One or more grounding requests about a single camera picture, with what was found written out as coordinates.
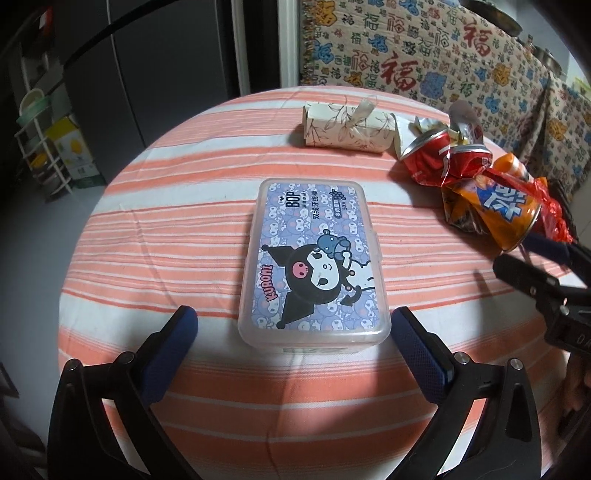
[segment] blue cartoon bear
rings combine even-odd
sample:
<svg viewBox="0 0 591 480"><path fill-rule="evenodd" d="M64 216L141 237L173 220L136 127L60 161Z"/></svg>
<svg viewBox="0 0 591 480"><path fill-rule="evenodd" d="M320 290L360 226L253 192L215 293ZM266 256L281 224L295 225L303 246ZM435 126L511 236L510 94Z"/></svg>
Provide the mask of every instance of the blue cartoon bear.
<svg viewBox="0 0 591 480"><path fill-rule="evenodd" d="M347 240L347 237L334 236L327 229L322 230L322 235L318 237L316 245L315 250L317 252L322 250L327 257L334 258L339 262L345 260L343 252L350 252L351 250L351 242Z"/></svg>

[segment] striped tablecloth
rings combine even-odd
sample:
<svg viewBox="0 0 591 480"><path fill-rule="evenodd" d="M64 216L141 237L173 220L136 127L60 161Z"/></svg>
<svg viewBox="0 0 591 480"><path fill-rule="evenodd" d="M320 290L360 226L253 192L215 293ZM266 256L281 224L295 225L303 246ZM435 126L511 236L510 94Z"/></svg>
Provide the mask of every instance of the striped tablecloth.
<svg viewBox="0 0 591 480"><path fill-rule="evenodd" d="M72 357L110 362L160 330L177 306L195 308L199 335L152 409L205 479L385 478L434 411L390 339L335 356L268 356L242 342L242 268L258 188L269 177L359 182L381 244L390 308L408 305L452 351L477 361L521 358L540 414L545 468L553 458L564 356L544 343L533 302L495 279L492 242L448 227L437 189L414 184L389 154L302 146L306 101L357 105L365 96L298 87L195 116L109 185L78 241L60 299L60 365ZM377 97L382 109L447 121L421 103ZM495 157L502 153L488 146ZM448 466L461 458L482 405L475 404ZM127 451L113 404L106 408Z"/></svg>

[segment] plastic box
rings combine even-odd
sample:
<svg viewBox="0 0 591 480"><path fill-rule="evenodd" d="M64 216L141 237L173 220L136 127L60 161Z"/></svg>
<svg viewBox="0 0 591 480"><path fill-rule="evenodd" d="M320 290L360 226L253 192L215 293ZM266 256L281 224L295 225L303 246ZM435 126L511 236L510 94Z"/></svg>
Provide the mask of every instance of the plastic box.
<svg viewBox="0 0 591 480"><path fill-rule="evenodd" d="M355 352L390 333L381 253L365 195L350 181L261 184L238 329L258 349Z"/></svg>

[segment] blue gripper pad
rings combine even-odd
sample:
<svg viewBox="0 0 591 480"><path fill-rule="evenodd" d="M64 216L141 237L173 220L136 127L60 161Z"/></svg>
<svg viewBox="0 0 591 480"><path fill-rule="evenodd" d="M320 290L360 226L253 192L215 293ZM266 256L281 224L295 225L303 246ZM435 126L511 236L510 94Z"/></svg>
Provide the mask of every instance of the blue gripper pad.
<svg viewBox="0 0 591 480"><path fill-rule="evenodd" d="M139 395L144 405L164 398L174 375L197 336L197 313L181 306L158 333L148 338L148 362L140 372Z"/></svg>
<svg viewBox="0 0 591 480"><path fill-rule="evenodd" d="M449 350L443 343L438 344L436 336L428 333L407 307L399 307L392 312L390 335L423 396L427 401L440 405L453 381L453 364L449 358Z"/></svg>
<svg viewBox="0 0 591 480"><path fill-rule="evenodd" d="M555 242L538 233L530 232L522 242L528 252L546 257L560 265L570 265L570 254L567 244Z"/></svg>

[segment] paper box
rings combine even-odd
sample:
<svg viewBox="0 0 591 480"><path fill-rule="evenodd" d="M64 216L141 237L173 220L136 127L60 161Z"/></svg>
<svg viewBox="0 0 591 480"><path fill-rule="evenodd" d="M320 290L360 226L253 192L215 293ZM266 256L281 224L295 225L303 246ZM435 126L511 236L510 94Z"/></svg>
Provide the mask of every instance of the paper box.
<svg viewBox="0 0 591 480"><path fill-rule="evenodd" d="M73 180L80 180L87 177L95 177L100 175L98 169L93 163L87 163L86 165L78 165L77 167L68 168L68 172L70 172Z"/></svg>
<svg viewBox="0 0 591 480"><path fill-rule="evenodd" d="M356 109L336 103L307 102L303 114L306 145L380 153L400 144L393 113L376 108L353 124L351 117Z"/></svg>
<svg viewBox="0 0 591 480"><path fill-rule="evenodd" d="M93 163L82 133L68 117L59 119L45 134L56 146L70 174L76 167Z"/></svg>

